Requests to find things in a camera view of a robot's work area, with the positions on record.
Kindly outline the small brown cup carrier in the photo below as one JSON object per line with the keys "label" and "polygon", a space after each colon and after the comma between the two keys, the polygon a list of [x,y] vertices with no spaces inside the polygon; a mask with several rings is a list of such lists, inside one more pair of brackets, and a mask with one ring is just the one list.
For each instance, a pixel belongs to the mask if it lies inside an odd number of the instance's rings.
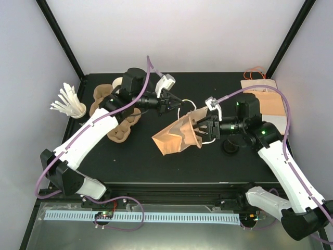
{"label": "small brown cup carrier", "polygon": [[136,125],[142,112],[135,108],[133,113],[123,120],[118,126],[107,133],[108,139],[116,143],[123,143],[131,133],[131,127]]}

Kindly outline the brown cup carrier stack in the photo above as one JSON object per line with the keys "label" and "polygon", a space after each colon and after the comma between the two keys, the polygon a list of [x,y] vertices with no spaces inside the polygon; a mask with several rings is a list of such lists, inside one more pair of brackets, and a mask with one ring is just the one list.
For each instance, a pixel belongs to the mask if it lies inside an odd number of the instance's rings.
{"label": "brown cup carrier stack", "polygon": [[113,91],[113,86],[111,84],[101,84],[95,87],[93,98],[94,102],[91,104],[89,110],[89,116],[91,117],[95,110],[99,107],[99,104],[103,101],[103,99],[110,95]]}

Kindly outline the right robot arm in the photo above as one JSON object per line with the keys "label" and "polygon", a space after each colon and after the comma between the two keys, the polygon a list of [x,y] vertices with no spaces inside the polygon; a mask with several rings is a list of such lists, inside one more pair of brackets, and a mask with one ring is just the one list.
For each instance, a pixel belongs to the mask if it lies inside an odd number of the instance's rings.
{"label": "right robot arm", "polygon": [[332,201],[324,199],[305,177],[276,126],[263,121],[260,102],[254,94],[242,94],[233,117],[222,117],[215,98],[207,99],[206,105],[219,114],[196,121],[195,133],[205,142],[218,140],[222,135],[240,134],[245,144],[269,166],[287,195],[283,199],[260,186],[253,186],[236,197],[239,208],[248,210],[253,206],[264,210],[279,220],[296,241],[332,222]]}

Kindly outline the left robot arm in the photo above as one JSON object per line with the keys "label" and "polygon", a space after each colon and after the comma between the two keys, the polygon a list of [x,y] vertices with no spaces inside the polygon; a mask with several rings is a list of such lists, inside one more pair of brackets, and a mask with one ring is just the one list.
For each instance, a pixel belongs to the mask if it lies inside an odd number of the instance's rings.
{"label": "left robot arm", "polygon": [[66,142],[53,151],[45,149],[41,155],[43,173],[58,190],[54,194],[79,194],[93,199],[100,208],[111,204],[112,196],[104,184],[79,172],[79,166],[93,147],[111,130],[127,118],[134,117],[136,108],[155,109],[159,115],[168,113],[183,104],[170,89],[175,79],[161,74],[153,92],[147,91],[149,71],[130,68],[118,85],[103,97],[88,121]]}

